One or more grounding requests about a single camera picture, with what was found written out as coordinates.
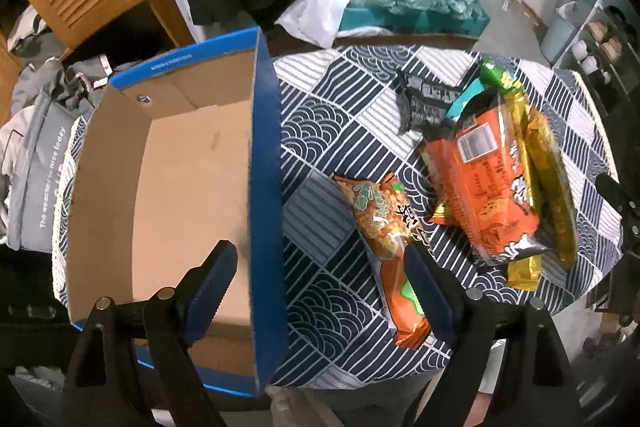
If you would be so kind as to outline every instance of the black snack bag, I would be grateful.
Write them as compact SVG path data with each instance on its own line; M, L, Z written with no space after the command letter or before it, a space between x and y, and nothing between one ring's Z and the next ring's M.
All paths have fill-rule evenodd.
M398 71L398 80L406 97L406 115L401 131L424 132L442 124L447 111L460 96L462 88L431 82L414 74Z

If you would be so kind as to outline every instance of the screw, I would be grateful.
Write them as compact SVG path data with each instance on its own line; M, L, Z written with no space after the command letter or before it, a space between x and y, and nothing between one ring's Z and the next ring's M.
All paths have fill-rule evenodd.
M170 299L171 297L173 297L174 294L175 294L175 290L171 288L171 286L165 286L164 288L160 288L156 295L158 295L158 298L161 301L166 301L167 299Z
M482 298L482 290L478 288L468 288L465 293L472 301L479 301Z
M100 297L97 301L95 301L95 307L99 310L105 310L109 306L111 306L111 299L108 297Z
M535 310L542 310L545 307L545 303L541 299L538 299L537 297L530 298L529 304Z

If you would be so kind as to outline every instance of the cardboard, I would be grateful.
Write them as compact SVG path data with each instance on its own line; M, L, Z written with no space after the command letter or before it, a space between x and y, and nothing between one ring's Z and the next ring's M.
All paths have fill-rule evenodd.
M71 320L101 296L126 303L177 285L227 239L238 271L190 355L207 386L257 396L287 351L280 181L280 87L258 28L114 76L72 196Z

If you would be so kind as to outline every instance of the barcode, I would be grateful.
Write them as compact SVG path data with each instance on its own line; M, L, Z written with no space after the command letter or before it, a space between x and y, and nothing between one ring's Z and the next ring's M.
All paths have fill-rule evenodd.
M483 123L477 129L458 138L458 150L464 163L469 163L496 149L498 145L488 123Z

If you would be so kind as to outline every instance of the gold wrapper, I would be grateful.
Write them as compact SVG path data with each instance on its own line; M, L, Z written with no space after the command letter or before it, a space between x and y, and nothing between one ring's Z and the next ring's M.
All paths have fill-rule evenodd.
M538 289L542 272L542 256L532 255L509 263L507 266L507 282L509 288L534 292Z
M429 221L438 225L458 224L447 200L438 202L438 206L436 206L436 209L433 211L433 216L430 217Z
M529 195L529 207L533 208L535 213L540 215L542 209L542 197L540 195L540 184L536 170L531 162L531 156L527 150L526 134L529 124L529 102L527 95L522 90L513 90L504 97L507 111L513 120L513 128L518 144L518 155L522 163L522 174L525 184L527 185L527 194Z
M529 111L526 143L551 211L558 257L569 268L574 265L578 250L574 200L556 138L546 117L534 107Z

